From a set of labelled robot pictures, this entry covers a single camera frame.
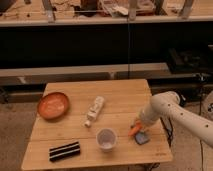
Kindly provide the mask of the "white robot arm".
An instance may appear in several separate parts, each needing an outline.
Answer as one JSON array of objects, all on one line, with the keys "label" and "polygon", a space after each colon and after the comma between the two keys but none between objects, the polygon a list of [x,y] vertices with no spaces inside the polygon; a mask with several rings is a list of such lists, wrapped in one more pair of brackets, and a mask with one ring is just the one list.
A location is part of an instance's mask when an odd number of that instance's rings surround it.
[{"label": "white robot arm", "polygon": [[145,127],[154,125],[161,116],[170,117],[213,148],[213,121],[180,106],[181,96],[174,91],[155,94],[140,111],[138,119]]}]

